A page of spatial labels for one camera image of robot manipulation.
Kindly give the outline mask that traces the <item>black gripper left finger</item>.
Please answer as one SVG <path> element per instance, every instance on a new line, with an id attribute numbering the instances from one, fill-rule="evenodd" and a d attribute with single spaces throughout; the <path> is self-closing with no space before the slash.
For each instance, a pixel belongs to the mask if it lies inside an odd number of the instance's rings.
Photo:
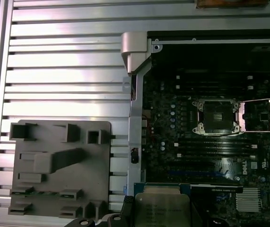
<path id="1" fill-rule="evenodd" d="M 92 219 L 77 218 L 70 222 L 70 227 L 133 227 L 135 198 L 125 196 L 120 213 L 105 215 L 99 223 Z"/>

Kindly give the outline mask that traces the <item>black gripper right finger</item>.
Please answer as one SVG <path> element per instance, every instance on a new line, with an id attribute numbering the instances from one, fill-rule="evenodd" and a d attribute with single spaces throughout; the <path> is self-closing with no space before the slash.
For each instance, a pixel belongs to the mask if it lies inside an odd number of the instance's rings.
<path id="1" fill-rule="evenodd" d="M 213 216 L 206 208 L 196 202 L 191 202 L 191 227 L 228 227 L 229 223 Z"/>

